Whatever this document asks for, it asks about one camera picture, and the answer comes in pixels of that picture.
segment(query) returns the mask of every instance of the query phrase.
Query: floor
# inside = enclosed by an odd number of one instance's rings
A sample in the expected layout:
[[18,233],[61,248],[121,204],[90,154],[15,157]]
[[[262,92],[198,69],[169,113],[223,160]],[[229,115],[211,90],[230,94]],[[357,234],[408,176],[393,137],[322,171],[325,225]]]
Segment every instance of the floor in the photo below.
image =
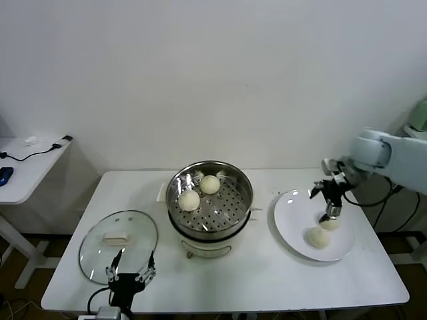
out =
[[[32,244],[36,245],[40,239],[30,238]],[[406,244],[403,238],[399,237],[380,237],[383,246],[388,253],[408,253],[411,248]],[[60,257],[68,244],[67,239],[51,240],[46,254],[48,257]],[[0,251],[4,251],[7,247],[5,241],[0,239]],[[26,264],[26,258],[18,251],[13,250],[12,254],[6,260],[5,264],[0,268],[0,293],[6,300],[11,301],[13,310],[18,310],[25,304],[25,300],[34,301],[40,306],[40,300],[53,274],[53,270],[38,270],[32,277],[30,284],[26,289],[16,290],[14,284]],[[360,320],[419,320],[427,319],[425,290],[427,288],[427,274],[419,265],[402,265],[397,266],[397,270],[405,282],[409,292],[410,300],[407,304],[401,307],[378,307],[372,309],[366,315],[360,317]],[[27,314],[24,314],[25,308],[14,316],[14,320],[58,320],[65,319],[60,313],[42,311],[31,305]],[[335,311],[328,311],[328,317],[332,316]],[[0,319],[8,319],[10,311],[8,306],[3,305],[0,309]],[[231,320],[231,315],[176,315],[175,317],[162,317],[159,315],[137,315],[135,319],[173,319],[173,320]],[[316,311],[304,311],[302,313],[261,313],[258,315],[259,320],[319,320],[320,317]]]

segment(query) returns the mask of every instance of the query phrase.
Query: glass lid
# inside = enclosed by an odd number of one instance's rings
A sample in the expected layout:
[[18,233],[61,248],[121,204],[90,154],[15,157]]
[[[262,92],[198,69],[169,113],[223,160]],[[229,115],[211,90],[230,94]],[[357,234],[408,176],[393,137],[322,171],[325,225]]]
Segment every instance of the glass lid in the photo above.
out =
[[79,250],[79,265],[92,282],[108,284],[105,268],[122,251],[117,273],[139,273],[157,246],[159,233],[146,213],[126,210],[113,213],[89,230]]

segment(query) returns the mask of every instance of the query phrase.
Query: power cord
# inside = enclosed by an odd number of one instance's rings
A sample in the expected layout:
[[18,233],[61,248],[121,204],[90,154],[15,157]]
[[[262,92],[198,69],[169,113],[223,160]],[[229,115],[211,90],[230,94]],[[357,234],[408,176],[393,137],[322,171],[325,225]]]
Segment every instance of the power cord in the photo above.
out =
[[15,158],[15,157],[14,157],[14,156],[12,156],[12,155],[8,155],[8,154],[7,154],[7,152],[0,152],[0,159],[4,159],[4,158],[11,158],[11,159],[13,159],[13,160],[16,160],[16,161],[22,162],[22,161],[25,161],[25,160],[27,160],[28,158],[30,158],[30,157],[32,157],[32,156],[34,156],[34,155],[42,155],[42,154],[44,154],[44,153],[51,152],[51,151],[52,151],[52,150],[54,150],[54,149],[58,149],[58,148],[54,148],[54,147],[52,147],[52,148],[50,148],[49,150],[46,150],[46,151],[43,151],[43,152],[36,152],[36,153],[32,153],[32,154],[30,154],[30,155],[28,155],[28,156],[26,156],[25,158],[22,158],[22,159],[18,159],[18,158]]
[[378,224],[378,222],[379,222],[379,220],[380,220],[380,218],[381,218],[381,216],[382,216],[382,214],[384,212],[384,209],[387,206],[388,200],[391,198],[392,195],[395,195],[395,194],[401,192],[402,189],[403,189],[403,186],[401,186],[401,185],[395,185],[393,187],[390,186],[390,191],[388,193],[390,196],[383,202],[381,210],[380,210],[379,214],[376,216],[375,222],[374,222],[374,224],[372,226],[373,229],[376,228],[376,226],[377,226],[377,224]]
[[[18,310],[15,310],[15,311],[14,311],[14,310],[12,309],[11,304],[12,304],[12,303],[14,303],[14,302],[18,302],[18,301],[26,301],[26,304],[24,304],[22,307],[18,308]],[[25,308],[25,312],[24,312],[24,314],[22,314],[22,316],[21,316],[21,318],[20,318],[19,320],[24,319],[24,317],[27,315],[28,307],[29,307],[30,305],[33,305],[34,307],[38,308],[38,310],[46,311],[46,310],[44,310],[42,307],[39,307],[39,306],[38,306],[38,304],[36,304],[36,302],[34,302],[34,301],[28,301],[28,300],[26,300],[26,299],[15,299],[15,300],[12,300],[12,301],[10,301],[10,302],[9,302],[9,301],[4,301],[4,303],[3,303],[3,306],[2,306],[2,307],[4,307],[4,305],[8,306],[8,308],[9,308],[9,310],[10,310],[10,312],[11,312],[11,315],[10,315],[10,316],[8,316],[8,318],[6,318],[6,320],[14,320],[14,319],[15,319],[15,315],[16,315],[17,313],[19,313],[20,311],[24,310],[24,308]],[[66,318],[66,319],[70,319],[70,318],[66,317],[65,315],[63,315],[62,313],[61,313],[61,315],[62,315],[64,318]]]
[[[1,308],[0,308],[0,309],[3,309],[4,307],[8,307],[8,308],[9,308],[9,310],[10,310],[10,312],[11,312],[11,315],[12,315],[12,314],[16,314],[17,312],[13,312],[13,310],[12,310],[12,304],[14,304],[14,303],[16,303],[16,302],[20,302],[20,301],[24,302],[25,304],[28,304],[28,300],[26,300],[26,299],[24,299],[24,298],[18,298],[18,299],[14,299],[14,300],[10,300],[10,301],[3,300],[3,302],[2,302],[2,306],[1,306]],[[19,318],[19,320],[24,319],[24,318],[25,318],[25,316],[27,315],[27,312],[28,312],[28,305],[27,305],[26,307],[24,306],[24,308],[25,308],[25,311],[24,311],[24,313],[22,314],[22,316]]]
[[94,293],[92,293],[92,295],[91,295],[91,297],[89,298],[89,300],[87,301],[87,314],[88,315],[92,315],[93,313],[92,313],[92,311],[91,311],[91,302],[92,302],[92,299],[98,294],[98,293],[101,293],[102,291],[107,291],[107,290],[109,290],[109,287],[105,287],[105,288],[101,288],[101,289],[99,289],[99,290],[97,290],[97,291],[95,291]]
[[350,203],[350,204],[352,204],[352,205],[357,205],[358,207],[375,207],[375,206],[377,206],[377,205],[379,205],[379,204],[381,204],[381,203],[383,203],[383,202],[385,202],[385,201],[387,201],[388,200],[388,198],[390,198],[394,193],[392,192],[392,190],[393,190],[393,184],[392,184],[392,182],[391,182],[391,180],[389,179],[389,178],[387,178],[386,177],[386,180],[387,180],[387,182],[388,182],[388,184],[389,184],[389,186],[390,186],[390,190],[389,190],[389,192],[387,193],[387,195],[383,198],[383,199],[381,199],[381,200],[379,200],[379,201],[376,201],[376,202],[373,202],[373,203],[364,203],[364,204],[361,204],[361,203],[357,203],[357,202],[353,202],[353,201],[351,201],[349,198],[347,198],[347,195],[346,194],[343,194],[343,198],[348,202],[348,203]]
[[60,139],[60,140],[56,141],[54,144],[52,144],[52,147],[51,147],[49,150],[42,151],[42,152],[32,153],[32,154],[30,154],[30,155],[28,155],[28,156],[26,156],[25,158],[22,158],[22,159],[18,159],[18,158],[16,158],[16,157],[12,156],[12,155],[8,155],[8,154],[7,154],[7,152],[0,152],[0,159],[4,159],[4,158],[11,158],[11,159],[13,159],[13,160],[16,160],[16,161],[22,162],[22,161],[25,161],[25,160],[27,160],[28,158],[30,158],[30,157],[32,157],[32,156],[34,156],[34,155],[42,155],[42,154],[44,154],[44,153],[51,152],[52,150],[59,149],[59,148],[61,148],[64,144],[66,144],[66,143],[70,142],[71,140],[73,140],[73,137],[71,137],[71,136],[69,136],[69,135],[66,135],[66,136],[64,136],[62,139]]
[[417,201],[416,201],[416,205],[415,205],[415,209],[414,212],[409,216],[409,218],[407,218],[407,220],[404,222],[403,225],[401,225],[399,228],[397,228],[396,230],[394,230],[393,232],[398,232],[399,230],[401,230],[403,227],[405,227],[409,221],[411,221],[411,219],[415,216],[416,212],[418,211],[418,208],[420,207],[420,203],[421,203],[421,196],[420,194],[417,192],[416,193],[416,197],[417,197]]

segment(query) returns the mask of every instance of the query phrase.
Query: small white table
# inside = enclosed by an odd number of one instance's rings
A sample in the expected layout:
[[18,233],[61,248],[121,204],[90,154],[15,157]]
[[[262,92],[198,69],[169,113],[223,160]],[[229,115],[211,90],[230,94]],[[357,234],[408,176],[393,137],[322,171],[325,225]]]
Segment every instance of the small white table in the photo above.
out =
[[[0,151],[6,151],[9,155],[22,159],[32,153],[50,149],[59,139],[60,137],[45,139],[42,143],[27,147],[23,144],[23,138],[0,138]],[[68,146],[69,143],[60,149],[34,155],[23,162],[10,158],[0,159],[0,167],[14,168],[10,180],[0,187],[0,205],[18,205],[26,201]],[[60,258],[46,258],[43,255],[48,241],[40,241],[38,246],[34,247],[2,216],[0,216],[0,236],[10,244],[2,255],[3,262],[13,248],[28,258],[28,263],[15,284],[16,289],[24,288],[37,268],[54,269],[60,260]]]
[[[310,188],[323,179],[320,169],[244,170],[254,186],[257,206],[242,231],[239,247],[225,257],[187,259],[157,192],[173,171],[106,173],[99,183],[41,305],[56,311],[85,311],[90,295],[102,286],[91,283],[79,269],[79,246],[102,218],[120,210],[151,215],[159,229],[155,252],[157,276],[138,293],[134,313],[232,313],[301,311],[369,307],[409,300],[399,274],[359,207],[351,213],[356,242],[341,261],[310,261],[293,252],[278,235],[272,220],[279,193]],[[91,308],[108,304],[108,291],[97,295]]]

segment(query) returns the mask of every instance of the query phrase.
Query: steamed bun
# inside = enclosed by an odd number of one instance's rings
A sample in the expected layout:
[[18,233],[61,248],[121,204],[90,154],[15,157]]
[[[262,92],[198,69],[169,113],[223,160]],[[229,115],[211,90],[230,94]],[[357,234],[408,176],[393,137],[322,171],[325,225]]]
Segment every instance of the steamed bun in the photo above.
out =
[[220,187],[220,180],[213,175],[207,175],[200,181],[201,192],[206,193],[207,195],[213,195],[214,193],[218,192]]
[[306,240],[309,245],[317,249],[325,249],[329,245],[328,232],[321,227],[308,229],[306,232]]
[[193,211],[199,207],[199,194],[193,190],[184,191],[178,199],[178,205],[183,211]]
[[329,220],[322,221],[320,223],[320,227],[329,231],[338,229],[340,225],[341,225],[341,221],[339,219],[329,219]]

